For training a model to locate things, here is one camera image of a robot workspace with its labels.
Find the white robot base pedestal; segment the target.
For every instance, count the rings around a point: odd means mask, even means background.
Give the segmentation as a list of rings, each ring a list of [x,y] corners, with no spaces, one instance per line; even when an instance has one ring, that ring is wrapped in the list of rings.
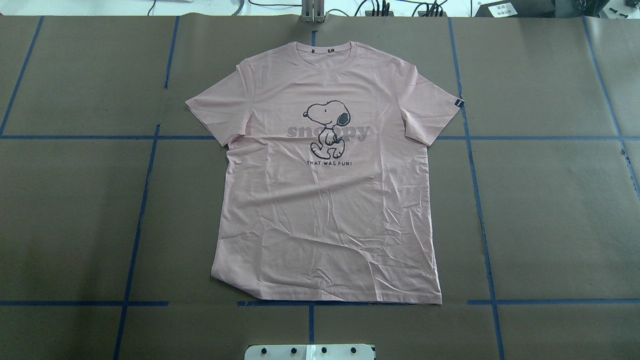
[[[264,344],[251,345],[245,360],[375,360],[375,346],[345,344]]]

